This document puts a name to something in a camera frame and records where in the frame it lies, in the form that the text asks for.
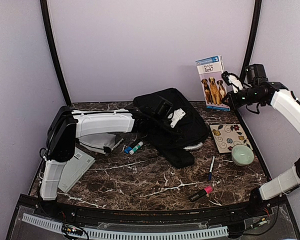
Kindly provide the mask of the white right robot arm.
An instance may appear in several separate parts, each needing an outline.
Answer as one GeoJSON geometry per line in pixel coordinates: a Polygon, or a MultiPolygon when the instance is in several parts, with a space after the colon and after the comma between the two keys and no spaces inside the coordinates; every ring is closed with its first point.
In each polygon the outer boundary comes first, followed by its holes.
{"type": "Polygon", "coordinates": [[[269,81],[265,76],[253,77],[250,83],[227,71],[221,79],[229,87],[222,102],[230,110],[242,108],[248,117],[253,135],[261,147],[266,166],[275,171],[273,178],[251,191],[252,201],[245,205],[245,213],[256,217],[266,201],[289,195],[300,187],[300,101],[284,84],[269,81]],[[268,107],[270,116],[256,123],[252,115],[261,107],[268,107]]]}

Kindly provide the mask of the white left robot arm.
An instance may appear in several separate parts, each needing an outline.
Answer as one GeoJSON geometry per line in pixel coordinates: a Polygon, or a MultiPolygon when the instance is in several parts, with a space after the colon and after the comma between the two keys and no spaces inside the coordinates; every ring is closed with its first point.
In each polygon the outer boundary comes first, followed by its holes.
{"type": "Polygon", "coordinates": [[[118,110],[80,111],[62,106],[47,133],[43,179],[38,196],[43,200],[41,210],[50,218],[57,218],[60,206],[54,202],[58,185],[66,163],[75,155],[76,140],[89,135],[107,133],[140,132],[157,128],[179,136],[177,123],[186,115],[185,108],[173,109],[172,104],[163,100],[155,111],[137,107],[118,110]]]}

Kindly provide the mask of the black student backpack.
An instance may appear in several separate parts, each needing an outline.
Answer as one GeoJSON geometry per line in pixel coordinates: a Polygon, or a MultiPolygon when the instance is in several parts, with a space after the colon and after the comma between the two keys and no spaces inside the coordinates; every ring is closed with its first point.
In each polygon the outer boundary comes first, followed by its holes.
{"type": "Polygon", "coordinates": [[[203,143],[209,136],[208,126],[198,111],[176,88],[140,95],[133,99],[139,110],[138,130],[146,132],[146,141],[175,168],[195,163],[185,148],[203,143]]]}

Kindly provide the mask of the dog picture book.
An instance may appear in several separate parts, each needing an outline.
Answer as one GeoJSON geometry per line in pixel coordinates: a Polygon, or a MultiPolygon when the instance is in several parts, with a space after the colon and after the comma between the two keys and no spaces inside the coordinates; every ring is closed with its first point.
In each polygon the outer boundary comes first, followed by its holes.
{"type": "Polygon", "coordinates": [[[197,60],[195,62],[200,83],[204,93],[206,107],[221,111],[230,111],[230,107],[222,103],[227,94],[227,85],[222,79],[224,65],[221,55],[197,60]]]}

